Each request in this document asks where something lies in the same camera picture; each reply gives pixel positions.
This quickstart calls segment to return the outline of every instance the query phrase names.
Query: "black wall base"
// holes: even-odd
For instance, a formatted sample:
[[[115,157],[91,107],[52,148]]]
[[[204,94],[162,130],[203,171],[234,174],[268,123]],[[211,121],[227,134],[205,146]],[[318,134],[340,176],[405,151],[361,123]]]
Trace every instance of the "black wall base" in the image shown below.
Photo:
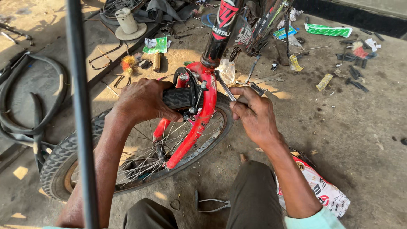
[[[379,15],[336,2],[326,0],[294,0],[293,6],[307,14],[391,37],[401,38],[407,33],[407,20],[405,19]]]

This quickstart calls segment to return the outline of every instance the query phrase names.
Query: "bolt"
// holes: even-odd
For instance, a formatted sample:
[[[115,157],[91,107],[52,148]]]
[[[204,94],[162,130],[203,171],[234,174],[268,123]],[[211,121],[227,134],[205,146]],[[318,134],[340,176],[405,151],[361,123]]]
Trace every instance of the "bolt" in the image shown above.
[[[180,75],[179,79],[186,80],[189,79],[189,77],[187,75]]]
[[[207,82],[206,80],[202,81],[201,88],[202,88],[202,89],[205,89],[207,83],[208,83],[208,82]]]

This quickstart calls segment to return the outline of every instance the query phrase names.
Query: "black tire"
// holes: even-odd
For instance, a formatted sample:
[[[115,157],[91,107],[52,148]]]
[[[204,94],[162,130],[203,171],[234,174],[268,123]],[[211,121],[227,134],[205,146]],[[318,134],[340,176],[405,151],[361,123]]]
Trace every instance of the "black tire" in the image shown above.
[[[170,89],[163,94],[164,103],[171,109],[177,109],[182,107],[189,107],[189,89],[188,88],[177,88]],[[163,176],[159,176],[151,181],[147,181],[141,185],[120,190],[115,192],[114,195],[121,195],[129,192],[136,191],[138,189],[144,188],[148,185],[154,184],[164,178],[167,178],[175,173],[185,169],[191,164],[199,160],[208,151],[213,149],[230,131],[233,126],[233,116],[232,111],[229,107],[230,99],[218,92],[216,110],[222,110],[224,113],[225,124],[222,132],[219,136],[211,143],[206,149],[204,149],[197,156],[193,157],[190,161],[184,163],[183,165],[172,169],[170,172]],[[99,138],[102,134],[104,127],[105,116],[110,112],[108,109],[92,120],[92,137],[94,146],[97,145]],[[73,132],[70,136],[62,140],[52,151],[52,153],[47,158],[46,162],[40,173],[40,181],[42,184],[42,189],[44,192],[57,200],[67,201],[71,193],[65,188],[65,175],[68,169],[77,161],[77,137],[76,132]]]

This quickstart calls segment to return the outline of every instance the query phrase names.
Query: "dark trousers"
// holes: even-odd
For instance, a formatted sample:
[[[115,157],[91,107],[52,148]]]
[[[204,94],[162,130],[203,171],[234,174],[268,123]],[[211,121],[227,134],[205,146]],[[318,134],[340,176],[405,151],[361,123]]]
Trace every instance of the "dark trousers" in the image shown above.
[[[226,228],[283,229],[276,189],[274,175],[267,165],[257,161],[243,163],[233,182]],[[178,226],[171,210],[150,199],[142,199],[128,210],[123,222],[123,229],[139,228]]]

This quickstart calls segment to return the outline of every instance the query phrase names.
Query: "light blue sleeve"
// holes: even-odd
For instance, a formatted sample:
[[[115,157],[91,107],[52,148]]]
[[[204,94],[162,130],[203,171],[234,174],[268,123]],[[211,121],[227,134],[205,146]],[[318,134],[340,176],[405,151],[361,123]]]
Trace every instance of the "light blue sleeve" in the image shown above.
[[[339,220],[323,207],[318,213],[308,218],[284,218],[287,229],[345,229]]]

